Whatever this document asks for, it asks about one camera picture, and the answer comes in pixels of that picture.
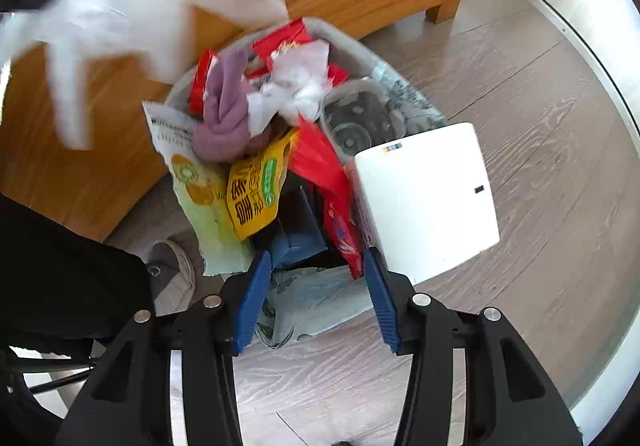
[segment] metal rod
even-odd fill
[[[71,376],[66,376],[66,378],[54,379],[53,381],[43,382],[42,384],[37,384],[35,386],[30,386],[29,390],[35,396],[36,394],[42,394],[43,392],[50,392],[51,390],[57,390],[62,386],[67,386],[68,384],[74,384],[75,382],[84,381],[89,377],[91,373],[91,369],[88,368],[83,372],[78,372],[77,374],[73,374]]]
[[[75,360],[50,360],[34,358],[13,358],[9,361],[9,368],[13,372],[20,374],[34,374],[37,372],[64,372],[66,370],[77,370],[95,366],[95,360],[89,359],[85,362]]]

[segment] purple cloth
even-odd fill
[[[249,137],[246,95],[255,90],[242,79],[248,60],[248,48],[222,51],[207,78],[204,122],[193,134],[193,151],[204,162],[236,161],[258,152],[269,140],[269,126],[260,136]]]

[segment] blue item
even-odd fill
[[[398,314],[385,280],[382,278],[378,262],[370,249],[364,253],[364,279],[367,282],[382,339],[393,353],[398,352],[401,343],[398,333]]]
[[[258,254],[251,263],[248,274],[251,281],[236,313],[236,333],[233,338],[234,353],[241,354],[254,336],[255,324],[262,302],[267,295],[271,279],[271,257],[268,252]]]
[[[254,235],[253,243],[269,251],[274,269],[294,266],[327,249],[304,187],[281,195],[278,216]]]

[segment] white plastic bag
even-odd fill
[[[0,62],[37,42],[49,44],[58,135],[66,146],[86,149],[85,60],[138,54],[151,79],[173,83],[190,63],[191,4],[249,29],[287,19],[284,0],[51,0],[40,11],[16,12],[0,24]]]
[[[364,278],[348,266],[275,271],[255,333],[272,349],[302,341],[371,309]]]
[[[298,115],[315,121],[320,103],[331,90],[327,77],[329,44],[315,40],[293,47],[273,60],[267,83],[259,92],[247,94],[250,134],[262,133],[271,118],[279,113],[289,124],[298,124]]]

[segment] yellow snack package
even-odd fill
[[[273,222],[278,213],[280,190],[287,175],[289,147],[296,130],[289,130],[258,155],[231,166],[226,204],[241,240]]]

